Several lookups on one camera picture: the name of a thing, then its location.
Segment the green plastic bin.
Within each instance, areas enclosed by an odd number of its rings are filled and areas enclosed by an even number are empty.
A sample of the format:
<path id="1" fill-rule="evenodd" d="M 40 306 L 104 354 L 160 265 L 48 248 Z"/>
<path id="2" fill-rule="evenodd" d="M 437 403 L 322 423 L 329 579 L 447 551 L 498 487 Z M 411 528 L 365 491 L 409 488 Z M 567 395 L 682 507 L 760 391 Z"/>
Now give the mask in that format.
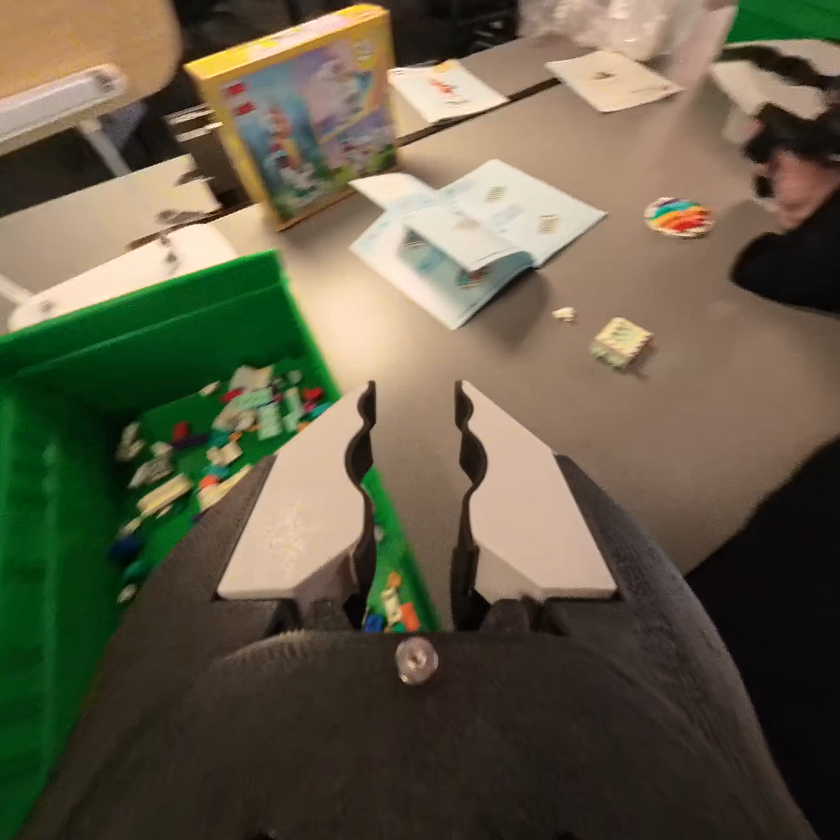
<path id="1" fill-rule="evenodd" d="M 838 1 L 738 1 L 728 44 L 756 40 L 839 41 Z"/>
<path id="2" fill-rule="evenodd" d="M 122 617 L 118 589 L 145 577 L 200 518 L 200 444 L 173 455 L 192 489 L 140 526 L 136 560 L 108 560 L 139 516 L 133 472 L 177 423 L 210 434 L 242 364 L 339 390 L 272 252 L 168 280 L 2 337 L 2 838 L 30 814 L 88 700 Z M 122 577 L 122 563 L 135 564 Z"/>

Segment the person's right forearm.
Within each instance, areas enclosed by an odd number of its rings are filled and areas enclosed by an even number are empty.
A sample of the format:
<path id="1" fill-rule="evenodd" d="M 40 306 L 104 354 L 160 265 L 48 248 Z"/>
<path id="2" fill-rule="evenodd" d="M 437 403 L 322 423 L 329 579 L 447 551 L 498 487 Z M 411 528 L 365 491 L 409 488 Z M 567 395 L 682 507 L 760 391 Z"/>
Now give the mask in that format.
<path id="1" fill-rule="evenodd" d="M 763 234 L 735 259 L 731 282 L 785 306 L 839 314 L 839 192 L 800 226 Z"/>

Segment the clear plastic bag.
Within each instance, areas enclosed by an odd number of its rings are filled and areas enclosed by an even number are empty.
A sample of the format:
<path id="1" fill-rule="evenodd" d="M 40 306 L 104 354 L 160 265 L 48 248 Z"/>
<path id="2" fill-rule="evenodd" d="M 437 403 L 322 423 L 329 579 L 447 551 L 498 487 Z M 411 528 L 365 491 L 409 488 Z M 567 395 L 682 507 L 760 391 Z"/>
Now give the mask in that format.
<path id="1" fill-rule="evenodd" d="M 737 8 L 726 1 L 520 1 L 518 32 L 558 36 L 644 62 L 706 35 L 719 44 Z"/>

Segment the black crate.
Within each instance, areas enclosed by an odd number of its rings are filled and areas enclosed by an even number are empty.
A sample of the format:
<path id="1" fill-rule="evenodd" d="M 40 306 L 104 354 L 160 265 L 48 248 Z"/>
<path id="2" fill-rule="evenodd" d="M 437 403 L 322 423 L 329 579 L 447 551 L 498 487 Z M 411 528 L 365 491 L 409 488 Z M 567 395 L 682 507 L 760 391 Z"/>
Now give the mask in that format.
<path id="1" fill-rule="evenodd" d="M 518 36 L 519 1 L 452 1 L 448 22 L 450 53 L 470 56 Z"/>

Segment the white and mint lego assembly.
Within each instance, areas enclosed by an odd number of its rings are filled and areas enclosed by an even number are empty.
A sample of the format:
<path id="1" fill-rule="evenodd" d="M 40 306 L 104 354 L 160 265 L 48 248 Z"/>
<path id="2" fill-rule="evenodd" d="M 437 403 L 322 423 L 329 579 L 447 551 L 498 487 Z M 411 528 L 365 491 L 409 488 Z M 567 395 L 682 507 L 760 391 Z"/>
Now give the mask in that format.
<path id="1" fill-rule="evenodd" d="M 635 322 L 614 317 L 592 340 L 590 354 L 615 371 L 626 371 L 653 338 L 652 332 Z"/>

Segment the yellow lego set box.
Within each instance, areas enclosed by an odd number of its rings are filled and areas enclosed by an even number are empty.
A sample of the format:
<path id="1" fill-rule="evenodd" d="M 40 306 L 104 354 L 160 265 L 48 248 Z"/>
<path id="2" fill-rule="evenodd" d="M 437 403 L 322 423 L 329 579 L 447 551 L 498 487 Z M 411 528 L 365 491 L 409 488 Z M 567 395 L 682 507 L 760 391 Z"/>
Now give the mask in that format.
<path id="1" fill-rule="evenodd" d="M 279 230 L 397 165 L 391 16 L 362 3 L 184 65 L 228 159 Z"/>

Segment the round rainbow lego piece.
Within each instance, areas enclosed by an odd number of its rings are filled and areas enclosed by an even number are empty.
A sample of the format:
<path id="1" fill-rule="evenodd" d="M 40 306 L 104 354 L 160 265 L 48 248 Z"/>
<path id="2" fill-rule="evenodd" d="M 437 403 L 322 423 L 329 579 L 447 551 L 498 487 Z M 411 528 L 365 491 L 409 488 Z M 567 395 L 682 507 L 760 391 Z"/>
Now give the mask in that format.
<path id="1" fill-rule="evenodd" d="M 646 226 L 672 238 L 702 238 L 715 227 L 710 209 L 694 200 L 664 196 L 648 204 L 644 210 Z"/>

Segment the pile of lego pieces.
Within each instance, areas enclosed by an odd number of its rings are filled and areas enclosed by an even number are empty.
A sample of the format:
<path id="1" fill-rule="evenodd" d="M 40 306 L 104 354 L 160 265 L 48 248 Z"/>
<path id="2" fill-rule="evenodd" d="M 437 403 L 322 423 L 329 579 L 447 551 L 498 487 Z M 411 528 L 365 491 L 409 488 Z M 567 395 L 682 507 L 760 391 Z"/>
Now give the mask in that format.
<path id="1" fill-rule="evenodd" d="M 126 479 L 132 512 L 110 549 L 120 570 L 117 603 L 130 604 L 168 551 L 202 526 L 228 525 L 222 506 L 245 501 L 247 480 L 255 491 L 236 518 L 223 551 L 217 585 L 256 503 L 279 448 L 338 400 L 306 371 L 239 367 L 223 390 L 213 382 L 197 394 L 147 413 L 120 430 L 114 461 Z M 281 626 L 314 616 L 333 605 L 367 634 L 415 632 L 433 621 L 396 515 L 373 468 L 362 486 L 374 510 L 376 566 L 367 596 L 347 601 L 274 601 Z"/>

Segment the person's dark clothing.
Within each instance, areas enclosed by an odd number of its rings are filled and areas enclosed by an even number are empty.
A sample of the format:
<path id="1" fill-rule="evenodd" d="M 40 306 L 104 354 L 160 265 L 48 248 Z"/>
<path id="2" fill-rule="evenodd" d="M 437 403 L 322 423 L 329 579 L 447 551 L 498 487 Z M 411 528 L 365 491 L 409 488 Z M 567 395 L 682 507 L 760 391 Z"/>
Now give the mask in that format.
<path id="1" fill-rule="evenodd" d="M 736 663 L 807 821 L 820 838 L 839 838 L 838 439 L 686 581 Z"/>

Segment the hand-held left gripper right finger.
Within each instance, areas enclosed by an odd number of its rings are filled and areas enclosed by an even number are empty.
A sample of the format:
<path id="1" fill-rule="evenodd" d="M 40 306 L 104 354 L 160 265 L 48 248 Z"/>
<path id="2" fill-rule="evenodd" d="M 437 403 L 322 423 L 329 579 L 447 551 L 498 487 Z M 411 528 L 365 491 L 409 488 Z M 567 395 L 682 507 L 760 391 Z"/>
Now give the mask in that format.
<path id="1" fill-rule="evenodd" d="M 617 584 L 558 456 L 468 381 L 455 384 L 469 480 L 451 560 L 453 617 L 500 601 L 608 601 Z"/>

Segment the white metal frame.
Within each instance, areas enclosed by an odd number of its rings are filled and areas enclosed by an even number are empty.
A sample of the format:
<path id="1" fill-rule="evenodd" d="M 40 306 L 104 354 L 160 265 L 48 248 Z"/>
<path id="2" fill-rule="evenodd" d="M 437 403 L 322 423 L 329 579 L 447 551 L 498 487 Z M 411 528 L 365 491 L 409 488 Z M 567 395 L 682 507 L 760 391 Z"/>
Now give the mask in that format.
<path id="1" fill-rule="evenodd" d="M 2 154 L 74 129 L 87 140 L 113 176 L 129 174 L 129 167 L 99 120 L 100 113 L 118 107 L 128 89 L 124 72 L 105 64 L 2 98 Z"/>

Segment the closed white instruction booklet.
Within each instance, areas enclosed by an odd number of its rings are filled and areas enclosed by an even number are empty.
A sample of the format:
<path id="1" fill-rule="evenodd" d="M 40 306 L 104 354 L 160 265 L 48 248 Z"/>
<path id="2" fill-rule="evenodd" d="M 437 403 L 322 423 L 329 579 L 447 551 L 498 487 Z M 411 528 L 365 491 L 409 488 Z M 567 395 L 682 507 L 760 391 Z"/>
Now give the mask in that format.
<path id="1" fill-rule="evenodd" d="M 659 102 L 684 90 L 645 65 L 609 51 L 551 61 L 545 69 L 600 113 Z"/>
<path id="2" fill-rule="evenodd" d="M 473 117 L 509 102 L 456 59 L 393 68 L 387 77 L 392 89 L 429 124 Z"/>

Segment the open light blue instruction booklet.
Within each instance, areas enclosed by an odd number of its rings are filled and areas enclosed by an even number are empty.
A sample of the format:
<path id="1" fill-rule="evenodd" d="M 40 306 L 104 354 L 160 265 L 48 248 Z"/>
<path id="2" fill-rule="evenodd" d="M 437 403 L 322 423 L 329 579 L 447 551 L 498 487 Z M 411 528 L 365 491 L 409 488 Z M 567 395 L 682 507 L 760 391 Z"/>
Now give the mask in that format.
<path id="1" fill-rule="evenodd" d="M 350 252 L 450 330 L 606 217 L 499 160 L 439 189 L 403 172 L 351 185 L 382 214 Z"/>

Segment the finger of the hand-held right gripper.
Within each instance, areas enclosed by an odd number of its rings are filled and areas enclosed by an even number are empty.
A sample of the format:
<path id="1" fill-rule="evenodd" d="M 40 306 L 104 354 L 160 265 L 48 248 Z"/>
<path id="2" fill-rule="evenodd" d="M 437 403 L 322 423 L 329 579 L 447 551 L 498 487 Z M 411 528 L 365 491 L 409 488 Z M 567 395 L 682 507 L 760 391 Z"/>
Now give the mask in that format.
<path id="1" fill-rule="evenodd" d="M 755 39 L 726 44 L 723 50 L 743 47 L 766 47 L 785 56 L 799 57 L 810 61 L 817 69 L 839 68 L 839 43 L 823 38 L 772 38 Z"/>
<path id="2" fill-rule="evenodd" d="M 747 123 L 766 104 L 806 119 L 828 108 L 827 95 L 818 87 L 793 83 L 746 60 L 715 62 L 710 78 L 729 100 L 726 123 Z"/>

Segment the person's right hand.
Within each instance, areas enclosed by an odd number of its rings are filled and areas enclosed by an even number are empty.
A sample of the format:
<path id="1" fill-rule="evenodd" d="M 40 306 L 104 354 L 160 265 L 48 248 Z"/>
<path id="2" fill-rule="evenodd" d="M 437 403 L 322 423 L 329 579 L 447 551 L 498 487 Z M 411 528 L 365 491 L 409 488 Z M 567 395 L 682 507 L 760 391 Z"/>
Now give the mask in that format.
<path id="1" fill-rule="evenodd" d="M 838 163 L 819 162 L 787 150 L 774 153 L 765 166 L 770 181 L 770 210 L 784 233 L 802 226 L 839 188 Z"/>

